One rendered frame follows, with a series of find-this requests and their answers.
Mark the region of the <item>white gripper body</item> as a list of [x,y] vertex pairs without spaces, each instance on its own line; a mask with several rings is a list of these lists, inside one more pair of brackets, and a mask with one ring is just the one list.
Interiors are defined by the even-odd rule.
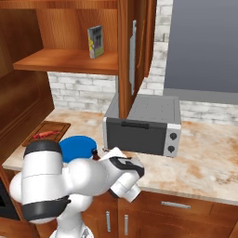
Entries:
[[106,160],[106,159],[109,159],[111,157],[122,157],[122,158],[125,158],[126,156],[122,153],[122,151],[119,148],[114,147],[113,149],[111,149],[107,153],[105,153],[101,157],[101,160]]

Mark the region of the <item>blue plate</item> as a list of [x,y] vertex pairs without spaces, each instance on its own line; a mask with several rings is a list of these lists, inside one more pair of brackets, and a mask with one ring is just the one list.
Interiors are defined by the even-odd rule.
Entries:
[[91,158],[98,153],[97,143],[87,136],[71,136],[59,143],[62,151],[62,161],[70,163],[77,158]]

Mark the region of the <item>brown wooden cutting board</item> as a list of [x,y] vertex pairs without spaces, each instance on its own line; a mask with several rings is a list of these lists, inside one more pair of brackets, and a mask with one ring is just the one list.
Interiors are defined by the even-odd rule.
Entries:
[[56,142],[59,142],[63,135],[66,133],[66,131],[69,129],[71,126],[70,123],[62,123],[62,122],[53,122],[53,121],[44,121],[42,122],[29,136],[26,140],[22,142],[22,146],[26,147],[29,145],[31,142],[40,140],[40,139],[33,139],[33,135],[40,133],[40,132],[46,132],[46,131],[53,131],[53,130],[58,130],[59,134],[58,135],[51,135],[46,138],[42,139],[50,139]]

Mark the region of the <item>red fish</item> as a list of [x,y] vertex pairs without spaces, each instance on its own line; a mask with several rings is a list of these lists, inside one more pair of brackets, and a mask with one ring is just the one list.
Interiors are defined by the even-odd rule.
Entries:
[[59,133],[60,132],[58,130],[40,132],[40,133],[33,135],[33,139],[42,139],[42,138],[49,137],[51,135],[58,135]]

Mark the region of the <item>wooden cabinet door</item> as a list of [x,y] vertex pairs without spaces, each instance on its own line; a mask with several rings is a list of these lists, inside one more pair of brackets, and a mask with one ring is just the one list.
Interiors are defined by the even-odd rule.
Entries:
[[[130,38],[137,22],[135,82],[129,79]],[[118,106],[119,117],[126,119],[144,79],[147,0],[118,0]]]
[[145,41],[145,62],[144,62],[144,76],[148,77],[152,65],[154,33],[155,33],[155,18],[157,0],[147,0],[147,25],[146,25],[146,41]]

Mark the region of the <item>grey toaster oven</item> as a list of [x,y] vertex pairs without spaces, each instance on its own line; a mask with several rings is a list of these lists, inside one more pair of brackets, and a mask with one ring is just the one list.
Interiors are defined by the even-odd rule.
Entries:
[[114,95],[102,128],[105,149],[176,157],[181,134],[179,98],[137,94],[128,117],[121,119]]

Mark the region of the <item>wooden base cupboard door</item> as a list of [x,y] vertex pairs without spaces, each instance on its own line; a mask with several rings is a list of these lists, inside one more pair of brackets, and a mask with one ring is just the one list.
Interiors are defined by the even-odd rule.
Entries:
[[[111,232],[107,231],[106,211],[110,211]],[[94,238],[118,238],[117,199],[108,192],[94,197],[91,206],[82,217]]]
[[[125,235],[128,214],[128,236]],[[203,215],[172,215],[118,209],[120,238],[230,238],[235,221]]]

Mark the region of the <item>wooden drawer front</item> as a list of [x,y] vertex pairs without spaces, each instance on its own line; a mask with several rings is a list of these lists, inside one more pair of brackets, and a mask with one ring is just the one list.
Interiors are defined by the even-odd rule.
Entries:
[[141,212],[164,212],[182,215],[205,215],[216,218],[238,219],[238,205],[225,205],[198,199],[142,191],[126,208]]

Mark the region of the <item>grey printed box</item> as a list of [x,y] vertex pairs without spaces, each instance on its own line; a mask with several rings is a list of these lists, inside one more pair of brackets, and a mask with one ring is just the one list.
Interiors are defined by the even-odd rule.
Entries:
[[101,25],[87,29],[89,57],[95,59],[104,53],[103,28]]

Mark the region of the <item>black appliance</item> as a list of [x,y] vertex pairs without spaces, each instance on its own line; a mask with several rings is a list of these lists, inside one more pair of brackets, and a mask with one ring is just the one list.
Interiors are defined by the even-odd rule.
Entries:
[[3,181],[0,179],[0,217],[19,220],[19,216],[12,204]]

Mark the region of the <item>wooden wall cabinet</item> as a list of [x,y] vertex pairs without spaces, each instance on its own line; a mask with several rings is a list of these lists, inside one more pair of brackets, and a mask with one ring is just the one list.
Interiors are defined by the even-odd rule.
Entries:
[[[101,25],[104,53],[89,57],[87,29]],[[117,73],[113,0],[0,0],[0,135],[36,125],[53,110],[47,74]]]

